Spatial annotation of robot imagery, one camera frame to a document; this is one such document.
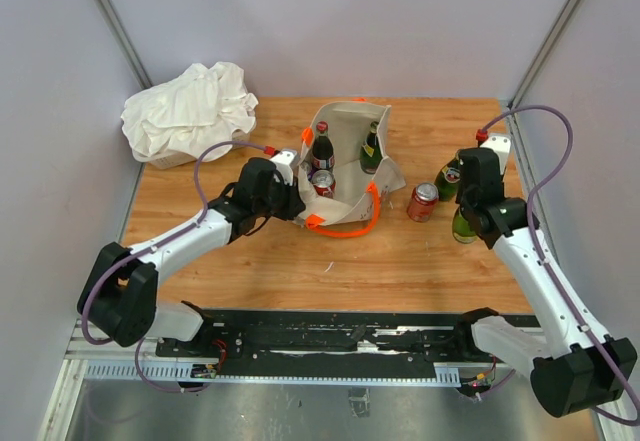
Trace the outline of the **green glass bottle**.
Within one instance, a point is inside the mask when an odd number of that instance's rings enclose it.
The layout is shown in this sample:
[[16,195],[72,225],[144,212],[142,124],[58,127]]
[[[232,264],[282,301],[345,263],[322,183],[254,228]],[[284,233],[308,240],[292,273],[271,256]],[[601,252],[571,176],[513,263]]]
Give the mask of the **green glass bottle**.
[[451,231],[453,238],[461,244],[471,244],[477,240],[476,233],[463,216],[460,207],[455,211]]
[[459,152],[438,172],[434,184],[441,202],[451,201],[458,192],[460,181]]
[[367,134],[360,150],[360,167],[367,174],[374,174],[382,161],[382,150],[378,137],[379,123],[374,121],[370,124]]

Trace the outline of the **white canvas tote bag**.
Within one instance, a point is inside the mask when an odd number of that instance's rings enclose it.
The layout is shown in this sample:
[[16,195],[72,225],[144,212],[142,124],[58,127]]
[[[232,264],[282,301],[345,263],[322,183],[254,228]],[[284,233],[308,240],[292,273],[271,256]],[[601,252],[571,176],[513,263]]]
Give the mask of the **white canvas tote bag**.
[[[298,169],[298,190],[305,209],[295,223],[317,232],[331,226],[364,222],[373,225],[385,196],[406,186],[399,165],[387,153],[388,124],[392,107],[362,101],[332,102],[323,106],[301,133],[300,160],[312,162],[312,145],[322,121],[334,148],[336,187],[331,198],[320,196],[303,168]],[[372,174],[360,166],[360,151],[370,124],[378,124],[381,163]]]

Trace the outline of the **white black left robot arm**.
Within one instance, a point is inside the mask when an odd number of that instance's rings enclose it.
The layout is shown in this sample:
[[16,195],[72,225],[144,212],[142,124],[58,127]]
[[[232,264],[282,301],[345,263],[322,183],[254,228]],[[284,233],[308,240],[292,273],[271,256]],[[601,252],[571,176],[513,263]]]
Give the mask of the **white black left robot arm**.
[[[77,303],[85,339],[94,345],[132,346],[147,336],[178,340],[190,355],[207,354],[214,332],[205,314],[188,302],[162,304],[159,287],[201,256],[259,231],[272,218],[291,221],[305,209],[294,173],[299,156],[283,150],[254,157],[188,221],[130,247],[104,246]],[[91,336],[95,326],[104,333]]]

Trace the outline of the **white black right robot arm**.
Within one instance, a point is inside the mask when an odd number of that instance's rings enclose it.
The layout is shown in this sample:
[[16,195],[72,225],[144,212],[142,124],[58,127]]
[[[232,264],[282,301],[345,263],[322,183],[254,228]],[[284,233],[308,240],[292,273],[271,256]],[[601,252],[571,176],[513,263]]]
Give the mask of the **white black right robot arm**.
[[499,155],[490,148],[459,153],[456,201],[463,218],[509,268],[545,338],[511,325],[489,308],[464,314],[453,336],[455,353],[474,361],[488,353],[527,377],[536,399],[554,417],[632,395],[637,351],[597,321],[551,255],[536,218],[521,198],[504,194]]

